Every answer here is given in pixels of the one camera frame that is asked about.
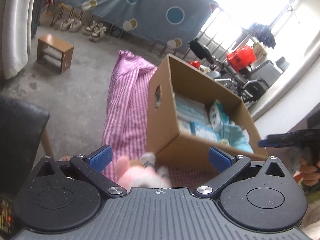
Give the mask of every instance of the blue gripper pad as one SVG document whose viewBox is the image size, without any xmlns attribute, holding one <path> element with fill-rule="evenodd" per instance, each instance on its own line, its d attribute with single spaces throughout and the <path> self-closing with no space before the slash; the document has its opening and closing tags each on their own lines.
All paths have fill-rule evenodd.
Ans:
<svg viewBox="0 0 320 240">
<path fill-rule="evenodd" d="M 86 157 L 85 162 L 98 172 L 102 172 L 112 161 L 112 148 L 104 145 Z"/>
<path fill-rule="evenodd" d="M 210 164 L 215 167 L 219 173 L 223 172 L 236 162 L 235 157 L 216 147 L 211 147 L 208 154 Z"/>
</svg>

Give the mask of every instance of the red triangle pattern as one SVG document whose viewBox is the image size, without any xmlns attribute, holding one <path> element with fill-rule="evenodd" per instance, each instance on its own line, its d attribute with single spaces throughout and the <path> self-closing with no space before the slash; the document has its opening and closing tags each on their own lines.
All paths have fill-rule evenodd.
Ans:
<svg viewBox="0 0 320 240">
<path fill-rule="evenodd" d="M 212 12 L 218 7 L 219 7 L 219 5 L 217 3 L 210 3 L 210 8 L 211 8 Z"/>
</svg>

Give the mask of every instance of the white shoe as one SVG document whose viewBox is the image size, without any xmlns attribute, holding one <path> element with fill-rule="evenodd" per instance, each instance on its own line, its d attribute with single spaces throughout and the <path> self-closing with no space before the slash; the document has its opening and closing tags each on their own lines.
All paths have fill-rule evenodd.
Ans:
<svg viewBox="0 0 320 240">
<path fill-rule="evenodd" d="M 99 23 L 94 32 L 90 35 L 90 41 L 98 41 L 106 36 L 107 27 L 103 26 L 103 23 Z"/>
<path fill-rule="evenodd" d="M 87 26 L 86 28 L 83 29 L 83 34 L 90 36 L 94 32 L 97 26 L 98 26 L 98 23 L 93 21 L 93 23 L 90 26 Z"/>
<path fill-rule="evenodd" d="M 71 19 L 71 18 L 70 18 L 70 19 L 65 19 L 65 20 L 63 20 L 63 22 L 61 23 L 59 29 L 60 29 L 61 31 L 67 30 L 67 29 L 70 27 L 71 22 L 72 22 L 72 19 Z"/>
<path fill-rule="evenodd" d="M 70 25 L 70 31 L 71 32 L 76 32 L 79 30 L 82 26 L 82 22 L 78 19 L 72 19 L 71 25 Z"/>
</svg>

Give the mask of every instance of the human hand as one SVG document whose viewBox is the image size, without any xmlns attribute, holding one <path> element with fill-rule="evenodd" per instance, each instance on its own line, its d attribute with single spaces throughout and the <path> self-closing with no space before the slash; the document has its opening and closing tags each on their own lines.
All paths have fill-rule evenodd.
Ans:
<svg viewBox="0 0 320 240">
<path fill-rule="evenodd" d="M 66 156 L 63 156 L 62 158 L 60 158 L 60 162 L 63 162 L 63 161 L 70 161 L 70 159 L 71 159 L 71 156 L 69 156 L 69 155 L 66 155 Z"/>
<path fill-rule="evenodd" d="M 300 171 L 303 173 L 303 183 L 307 186 L 313 186 L 319 182 L 320 173 L 320 161 L 317 162 L 316 166 L 308 165 L 307 160 L 304 158 L 300 159 Z"/>
</svg>

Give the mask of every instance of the blue tablecloth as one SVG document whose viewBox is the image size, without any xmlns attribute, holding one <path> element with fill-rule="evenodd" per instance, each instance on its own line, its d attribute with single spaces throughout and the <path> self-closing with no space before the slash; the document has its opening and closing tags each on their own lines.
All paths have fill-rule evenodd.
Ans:
<svg viewBox="0 0 320 240">
<path fill-rule="evenodd" d="M 58 0 L 136 36 L 184 53 L 218 6 L 214 0 Z"/>
</svg>

